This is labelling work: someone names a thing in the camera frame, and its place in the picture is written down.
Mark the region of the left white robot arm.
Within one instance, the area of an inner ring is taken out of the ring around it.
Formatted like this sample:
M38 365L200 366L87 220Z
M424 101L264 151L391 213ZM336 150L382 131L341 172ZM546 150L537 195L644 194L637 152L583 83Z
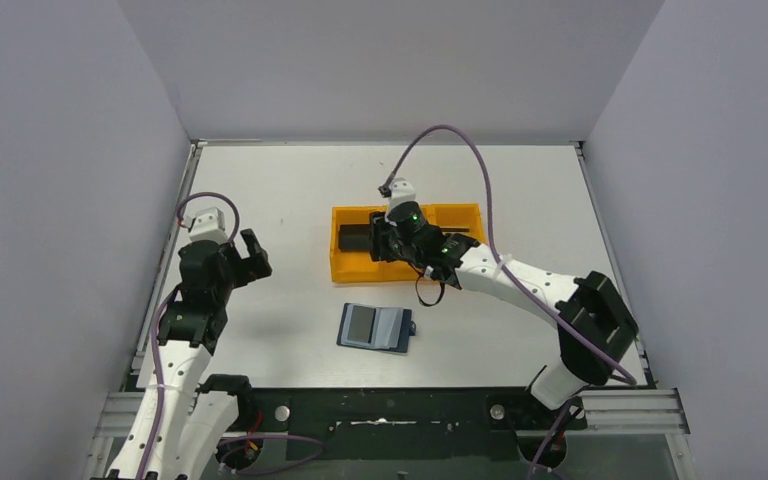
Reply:
M272 273L250 229L234 241L196 240L179 252L181 280L152 321L152 374L106 479L197 479L231 427L257 419L245 375L205 372L228 323L234 290Z

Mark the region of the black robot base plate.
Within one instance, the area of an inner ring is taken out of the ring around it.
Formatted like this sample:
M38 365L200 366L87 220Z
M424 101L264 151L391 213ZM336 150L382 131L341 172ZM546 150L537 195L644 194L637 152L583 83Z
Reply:
M314 461L514 461L559 414L523 387L256 389L214 457L246 476Z

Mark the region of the blue card holder wallet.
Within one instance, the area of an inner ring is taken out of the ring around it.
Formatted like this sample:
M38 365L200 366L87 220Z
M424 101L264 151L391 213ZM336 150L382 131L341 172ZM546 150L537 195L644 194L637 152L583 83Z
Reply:
M348 317L355 305L374 308L376 310L372 340L369 344L348 341ZM416 335L416 323L413 311L402 307L374 307L358 303L345 303L340 317L340 325L336 344L341 347L361 350L378 351L392 354L407 354L410 339Z

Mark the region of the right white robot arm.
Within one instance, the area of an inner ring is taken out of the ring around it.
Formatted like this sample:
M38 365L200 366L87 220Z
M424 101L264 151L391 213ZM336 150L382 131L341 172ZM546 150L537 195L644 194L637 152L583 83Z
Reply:
M490 295L556 329L559 358L537 375L522 400L531 424L550 425L567 400L619 373L639 327L606 275L557 274L504 257L489 244L429 223L414 201L373 212L369 220L373 261L404 262L444 287Z

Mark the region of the orange three-compartment tray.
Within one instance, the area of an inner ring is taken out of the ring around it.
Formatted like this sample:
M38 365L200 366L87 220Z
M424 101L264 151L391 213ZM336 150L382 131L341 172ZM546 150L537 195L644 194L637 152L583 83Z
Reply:
M339 206L332 209L330 239L330 273L336 284L406 282L417 273L403 262L373 262L370 252L348 253L337 249L337 230L343 224L369 224L372 212L385 211L383 205ZM481 242L486 240L481 208L477 203L423 204L426 219L439 227L469 228L465 234Z

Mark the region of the aluminium frame rail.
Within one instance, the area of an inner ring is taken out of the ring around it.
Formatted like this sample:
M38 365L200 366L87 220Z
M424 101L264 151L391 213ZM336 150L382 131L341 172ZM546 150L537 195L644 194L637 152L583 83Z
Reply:
M692 479L689 428L673 389L587 390L573 403L560 448L542 446L546 462L567 479ZM527 458L448 460L314 461L292 467L290 478L522 479Z

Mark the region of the dark card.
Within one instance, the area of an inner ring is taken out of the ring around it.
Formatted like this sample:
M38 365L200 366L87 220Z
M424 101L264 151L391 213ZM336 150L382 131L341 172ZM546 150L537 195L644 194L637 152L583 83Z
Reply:
M365 306L355 305L348 317L346 338L351 342L369 344L372 340L376 310Z

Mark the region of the black cards stack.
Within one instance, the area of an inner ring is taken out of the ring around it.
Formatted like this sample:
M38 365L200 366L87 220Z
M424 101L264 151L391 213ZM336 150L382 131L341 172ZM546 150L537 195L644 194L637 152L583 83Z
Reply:
M369 224L343 224L337 230L337 249L340 252L369 253L371 249Z

